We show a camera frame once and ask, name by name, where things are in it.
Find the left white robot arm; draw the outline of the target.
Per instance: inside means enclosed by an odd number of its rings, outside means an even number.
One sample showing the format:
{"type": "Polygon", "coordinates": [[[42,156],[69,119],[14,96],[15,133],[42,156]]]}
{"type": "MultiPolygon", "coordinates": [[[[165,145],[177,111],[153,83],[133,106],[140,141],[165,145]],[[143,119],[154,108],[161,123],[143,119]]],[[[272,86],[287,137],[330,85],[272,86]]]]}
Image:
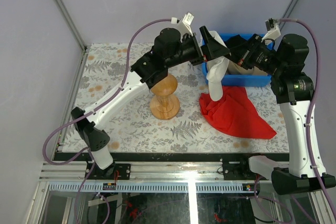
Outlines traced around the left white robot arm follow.
{"type": "Polygon", "coordinates": [[[113,157],[108,150],[110,137],[103,129],[110,117],[166,78],[170,68],[188,61],[197,65],[223,59],[230,54],[221,38],[216,38],[205,26],[199,30],[204,41],[201,46],[193,34],[181,35],[175,28],[163,29],[151,50],[131,66],[117,86],[86,109],[76,107],[71,111],[75,129],[89,147],[97,173],[103,179],[111,178],[115,172],[113,157]]]}

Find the tan baseball cap with logo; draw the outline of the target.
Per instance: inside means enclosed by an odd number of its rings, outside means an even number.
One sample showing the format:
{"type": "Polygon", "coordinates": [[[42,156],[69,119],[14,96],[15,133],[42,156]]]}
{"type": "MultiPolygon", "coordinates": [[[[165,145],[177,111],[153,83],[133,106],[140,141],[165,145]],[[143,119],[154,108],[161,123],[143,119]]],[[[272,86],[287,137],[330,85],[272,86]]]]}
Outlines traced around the tan baseball cap with logo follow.
{"type": "Polygon", "coordinates": [[[240,67],[238,64],[229,62],[227,71],[232,75],[249,75],[249,76],[267,76],[267,73],[260,70],[257,67],[253,67],[251,69],[244,69],[240,67]]]}

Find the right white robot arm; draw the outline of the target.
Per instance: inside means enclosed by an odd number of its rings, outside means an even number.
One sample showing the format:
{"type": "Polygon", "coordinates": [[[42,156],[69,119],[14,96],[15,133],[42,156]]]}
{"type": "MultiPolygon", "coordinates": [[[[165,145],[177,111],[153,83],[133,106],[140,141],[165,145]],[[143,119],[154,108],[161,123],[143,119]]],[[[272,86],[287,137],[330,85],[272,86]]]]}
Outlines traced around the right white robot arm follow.
{"type": "Polygon", "coordinates": [[[306,193],[335,187],[335,176],[326,172],[320,158],[314,125],[313,81],[302,70],[309,53],[307,40],[296,34],[284,35],[277,50],[258,34],[245,39],[230,37],[226,46],[230,61],[244,69],[257,67],[271,76],[271,89],[284,116],[289,144],[287,167],[262,155],[251,156],[239,166],[240,175],[255,175],[271,181],[279,195],[306,193]]]}

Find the white baseball cap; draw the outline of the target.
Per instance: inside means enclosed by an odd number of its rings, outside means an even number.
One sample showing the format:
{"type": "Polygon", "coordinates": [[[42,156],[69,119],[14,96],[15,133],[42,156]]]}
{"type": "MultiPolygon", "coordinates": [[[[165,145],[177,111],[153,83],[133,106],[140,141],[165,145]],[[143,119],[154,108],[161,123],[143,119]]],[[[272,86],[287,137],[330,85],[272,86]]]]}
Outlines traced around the white baseball cap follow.
{"type": "Polygon", "coordinates": [[[226,56],[206,62],[209,95],[213,101],[219,101],[223,96],[222,79],[227,71],[229,60],[226,56]]]}

